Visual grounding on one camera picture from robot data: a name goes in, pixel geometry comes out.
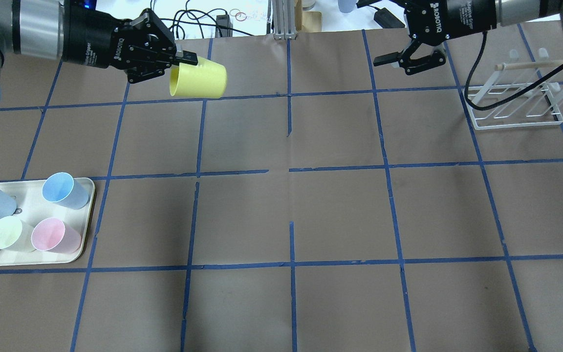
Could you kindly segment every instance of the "tray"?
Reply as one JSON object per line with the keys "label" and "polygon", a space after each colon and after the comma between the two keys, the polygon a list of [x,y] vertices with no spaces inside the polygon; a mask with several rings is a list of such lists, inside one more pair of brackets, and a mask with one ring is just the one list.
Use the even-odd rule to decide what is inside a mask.
{"label": "tray", "polygon": [[59,218],[80,232],[82,236],[80,248],[71,254],[41,252],[40,250],[34,250],[30,253],[0,250],[0,266],[70,263],[79,258],[86,242],[88,223],[94,202],[94,183],[90,178],[76,178],[75,180],[90,194],[90,201],[78,210],[47,202],[43,198],[43,183],[45,180],[0,182],[0,189],[9,196],[16,198],[18,208],[13,216],[32,226],[38,225],[46,218]]}

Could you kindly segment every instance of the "black power brick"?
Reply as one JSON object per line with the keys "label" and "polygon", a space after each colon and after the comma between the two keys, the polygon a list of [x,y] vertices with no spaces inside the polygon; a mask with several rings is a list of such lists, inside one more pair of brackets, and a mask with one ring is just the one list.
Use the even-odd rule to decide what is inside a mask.
{"label": "black power brick", "polygon": [[405,28],[405,24],[400,22],[397,16],[393,15],[385,7],[383,9],[379,9],[375,13],[373,20],[375,20],[375,22],[377,22],[377,24],[379,24],[382,28]]}
{"label": "black power brick", "polygon": [[228,14],[220,14],[217,15],[217,24],[219,26],[223,26],[223,27],[227,27],[227,28],[223,28],[223,27],[217,27],[217,32],[215,34],[215,37],[231,37],[232,36],[232,30],[228,29],[228,28],[233,28],[232,27],[232,20],[230,20],[230,15]]}

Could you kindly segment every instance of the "cups on tray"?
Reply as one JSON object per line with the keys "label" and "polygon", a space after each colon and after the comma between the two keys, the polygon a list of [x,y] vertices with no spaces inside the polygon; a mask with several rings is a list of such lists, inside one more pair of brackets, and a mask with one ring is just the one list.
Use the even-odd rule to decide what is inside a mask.
{"label": "cups on tray", "polygon": [[[50,203],[69,209],[82,209],[87,205],[91,194],[70,174],[58,172],[43,183],[43,198]],[[31,210],[31,204],[25,204]],[[0,190],[0,250],[14,252],[54,252],[71,254],[80,249],[82,236],[65,221],[46,218],[32,226],[18,216],[14,198]]]}

